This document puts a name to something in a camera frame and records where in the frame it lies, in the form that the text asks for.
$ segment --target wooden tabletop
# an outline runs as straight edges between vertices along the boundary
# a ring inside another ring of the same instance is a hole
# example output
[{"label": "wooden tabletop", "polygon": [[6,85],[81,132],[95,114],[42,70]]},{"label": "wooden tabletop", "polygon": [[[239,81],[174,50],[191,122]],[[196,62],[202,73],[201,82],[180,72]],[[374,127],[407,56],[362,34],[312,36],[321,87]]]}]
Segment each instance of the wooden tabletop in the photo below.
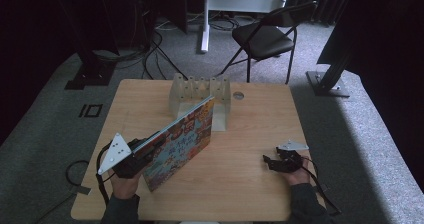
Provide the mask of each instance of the wooden tabletop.
[{"label": "wooden tabletop", "polygon": [[[105,204],[98,190],[96,158],[119,132],[125,141],[148,137],[173,121],[168,108],[172,81],[123,80],[93,152],[71,215],[100,220]],[[143,179],[139,218],[172,221],[282,221],[290,215],[290,190],[268,170],[262,155],[277,159],[275,147],[289,139],[306,143],[288,86],[231,83],[228,130],[212,132],[210,144],[154,192]],[[111,194],[110,183],[106,188]]]}]

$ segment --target person's left hand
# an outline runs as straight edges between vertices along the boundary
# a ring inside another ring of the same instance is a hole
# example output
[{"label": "person's left hand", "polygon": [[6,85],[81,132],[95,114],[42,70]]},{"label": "person's left hand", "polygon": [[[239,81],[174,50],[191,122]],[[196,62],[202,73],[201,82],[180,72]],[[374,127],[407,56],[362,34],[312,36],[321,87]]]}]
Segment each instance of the person's left hand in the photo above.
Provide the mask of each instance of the person's left hand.
[{"label": "person's left hand", "polygon": [[113,195],[118,199],[131,199],[138,188],[138,181],[140,180],[143,170],[137,173],[133,178],[119,178],[116,174],[113,175],[113,170],[109,170],[109,176],[112,183]]}]

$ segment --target colorful book cover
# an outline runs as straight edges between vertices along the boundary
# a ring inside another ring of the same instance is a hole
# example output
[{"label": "colorful book cover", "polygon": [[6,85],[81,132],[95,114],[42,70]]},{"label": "colorful book cover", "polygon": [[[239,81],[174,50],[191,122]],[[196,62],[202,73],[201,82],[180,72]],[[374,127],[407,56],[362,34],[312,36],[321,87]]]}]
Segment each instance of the colorful book cover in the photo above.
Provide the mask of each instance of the colorful book cover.
[{"label": "colorful book cover", "polygon": [[150,191],[157,189],[209,144],[213,106],[214,99],[210,96],[143,145],[143,149],[152,148],[153,145],[165,141],[156,148],[153,160],[143,172]]}]

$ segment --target dark sleeve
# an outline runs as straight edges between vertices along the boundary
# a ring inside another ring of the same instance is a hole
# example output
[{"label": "dark sleeve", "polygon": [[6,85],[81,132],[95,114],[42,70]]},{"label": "dark sleeve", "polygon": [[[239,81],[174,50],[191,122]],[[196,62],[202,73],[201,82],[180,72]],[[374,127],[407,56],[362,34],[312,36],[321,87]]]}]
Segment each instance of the dark sleeve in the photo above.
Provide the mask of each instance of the dark sleeve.
[{"label": "dark sleeve", "polygon": [[317,200],[315,190],[309,183],[293,185],[289,223],[333,223],[327,210]]},{"label": "dark sleeve", "polygon": [[103,214],[101,223],[108,224],[138,224],[138,202],[139,197],[134,196],[131,199],[122,200],[116,198],[113,194],[110,197],[109,204]]}]

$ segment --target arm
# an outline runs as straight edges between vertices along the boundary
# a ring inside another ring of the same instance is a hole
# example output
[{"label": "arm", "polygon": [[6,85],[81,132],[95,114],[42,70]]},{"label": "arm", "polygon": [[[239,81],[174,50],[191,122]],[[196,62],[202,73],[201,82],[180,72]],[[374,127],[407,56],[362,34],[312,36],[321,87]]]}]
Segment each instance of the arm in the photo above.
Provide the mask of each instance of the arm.
[{"label": "arm", "polygon": [[135,194],[141,171],[131,179],[112,176],[113,193],[103,214],[101,223],[138,223],[139,197]]},{"label": "arm", "polygon": [[[308,168],[308,160],[303,159]],[[317,200],[309,174],[302,168],[293,173],[282,173],[290,185],[292,213],[289,223],[333,223],[327,210]]]}]

